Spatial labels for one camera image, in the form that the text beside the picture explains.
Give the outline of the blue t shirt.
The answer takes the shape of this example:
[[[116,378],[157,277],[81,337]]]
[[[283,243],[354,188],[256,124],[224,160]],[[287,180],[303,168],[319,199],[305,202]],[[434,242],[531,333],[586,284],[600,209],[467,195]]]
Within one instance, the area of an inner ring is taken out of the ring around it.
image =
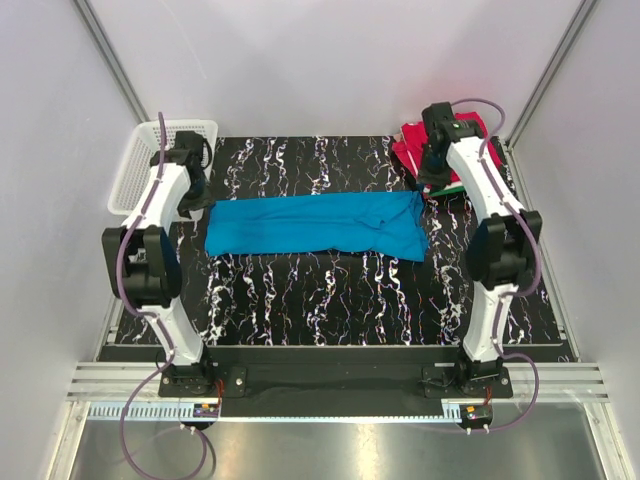
[[[422,262],[429,248],[417,192],[225,200],[210,211],[210,256],[372,251]]]

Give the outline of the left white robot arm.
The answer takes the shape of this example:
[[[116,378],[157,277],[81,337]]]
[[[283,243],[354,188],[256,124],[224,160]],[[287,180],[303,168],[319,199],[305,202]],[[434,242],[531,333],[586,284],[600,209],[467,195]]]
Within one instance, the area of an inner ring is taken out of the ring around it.
[[[159,394],[203,396],[215,388],[216,372],[182,304],[182,270],[169,231],[176,218],[212,204],[205,168],[213,153],[194,131],[176,132],[170,148],[166,141],[162,132],[132,213],[119,227],[105,229],[101,241],[114,295],[150,324],[164,350]]]

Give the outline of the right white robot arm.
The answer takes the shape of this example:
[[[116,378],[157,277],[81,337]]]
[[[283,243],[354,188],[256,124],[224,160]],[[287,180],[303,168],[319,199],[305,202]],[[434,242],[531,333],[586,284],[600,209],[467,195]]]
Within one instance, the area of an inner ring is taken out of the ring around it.
[[[542,217],[507,187],[477,122],[458,119],[450,102],[426,107],[422,121],[426,141],[417,185],[435,193],[458,176],[478,222],[465,253],[473,281],[468,331],[454,366],[424,383],[439,393],[483,396],[505,372],[502,345],[511,301],[534,292],[541,279]]]

